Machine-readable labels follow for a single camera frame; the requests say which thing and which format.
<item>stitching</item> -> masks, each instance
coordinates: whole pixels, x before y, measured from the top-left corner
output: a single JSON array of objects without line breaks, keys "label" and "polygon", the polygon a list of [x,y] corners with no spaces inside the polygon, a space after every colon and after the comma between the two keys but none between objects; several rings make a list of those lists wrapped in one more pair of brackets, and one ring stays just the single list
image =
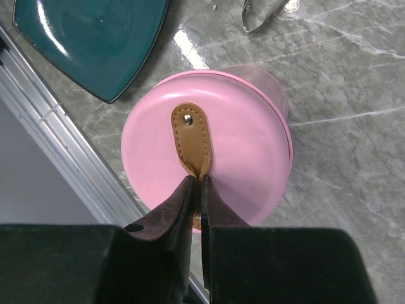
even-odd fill
[{"label": "stitching", "polygon": [[177,114],[179,114],[179,113],[181,113],[183,111],[187,111],[187,110],[197,114],[197,116],[200,118],[200,126],[201,126],[201,130],[202,130],[202,136],[204,138],[204,148],[205,148],[205,159],[204,159],[204,163],[203,163],[202,167],[205,167],[206,164],[207,164],[207,160],[208,160],[208,148],[207,148],[207,139],[206,139],[205,130],[204,130],[203,118],[200,116],[200,114],[198,114],[193,109],[184,108],[184,109],[178,110],[177,113],[175,114],[175,116],[173,117],[173,122],[175,124],[175,132],[176,132],[176,140],[177,140],[178,152],[180,154],[180,158],[183,161],[183,163],[187,163],[184,160],[184,157],[183,157],[182,147],[180,145],[180,139],[178,138],[177,124],[176,124]]}]

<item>metal rivet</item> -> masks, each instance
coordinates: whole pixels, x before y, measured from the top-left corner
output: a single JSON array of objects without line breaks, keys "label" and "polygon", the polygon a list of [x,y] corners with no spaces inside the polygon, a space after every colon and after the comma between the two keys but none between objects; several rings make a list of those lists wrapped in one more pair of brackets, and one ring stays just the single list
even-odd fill
[{"label": "metal rivet", "polygon": [[183,121],[186,125],[192,125],[192,116],[190,114],[184,115]]}]

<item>hole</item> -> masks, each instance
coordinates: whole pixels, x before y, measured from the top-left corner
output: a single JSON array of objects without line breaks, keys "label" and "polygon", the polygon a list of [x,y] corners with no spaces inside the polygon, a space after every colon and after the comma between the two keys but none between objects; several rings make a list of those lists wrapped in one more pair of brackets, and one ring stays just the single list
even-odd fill
[{"label": "hole", "polygon": [[132,223],[126,226],[125,228],[128,232],[138,232],[144,230],[144,226],[136,223]]}]

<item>clear plastic cup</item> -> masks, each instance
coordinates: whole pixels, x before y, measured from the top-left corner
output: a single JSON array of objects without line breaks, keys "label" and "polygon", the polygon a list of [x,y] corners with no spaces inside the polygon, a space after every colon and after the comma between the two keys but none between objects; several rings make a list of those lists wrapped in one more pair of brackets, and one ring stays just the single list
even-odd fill
[{"label": "clear plastic cup", "polygon": [[262,68],[252,65],[233,65],[224,68],[222,72],[235,75],[252,84],[252,89],[259,89],[263,94],[268,96],[275,104],[278,110],[287,118],[289,113],[289,103],[280,83]]}]

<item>pink container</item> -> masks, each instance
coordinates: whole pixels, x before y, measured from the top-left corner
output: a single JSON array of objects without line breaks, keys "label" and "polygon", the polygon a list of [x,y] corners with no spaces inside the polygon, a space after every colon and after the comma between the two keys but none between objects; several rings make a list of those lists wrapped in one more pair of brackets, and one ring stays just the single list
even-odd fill
[{"label": "pink container", "polygon": [[150,209],[187,175],[170,122],[173,109],[185,102],[207,116],[209,175],[222,199],[247,223],[258,224],[280,201],[292,166],[282,87],[266,71],[244,65],[183,72],[153,87],[129,114],[121,142],[128,179]]}]

